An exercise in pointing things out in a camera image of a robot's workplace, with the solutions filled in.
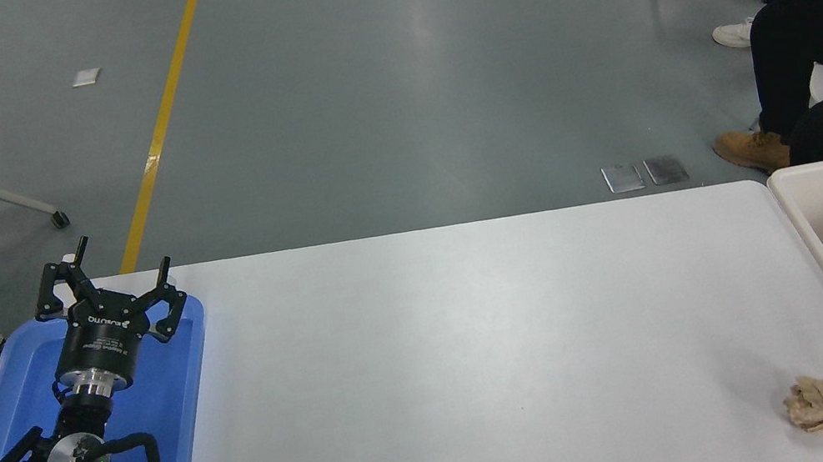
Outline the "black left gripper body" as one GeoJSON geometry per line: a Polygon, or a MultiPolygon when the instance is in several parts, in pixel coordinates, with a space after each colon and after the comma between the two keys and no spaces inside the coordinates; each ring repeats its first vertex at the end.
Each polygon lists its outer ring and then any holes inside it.
{"type": "Polygon", "coordinates": [[[143,336],[152,323],[147,310],[164,299],[163,287],[150,289],[141,297],[98,291],[70,306],[63,349],[55,378],[75,384],[81,371],[96,369],[116,379],[133,376],[143,336]]]}

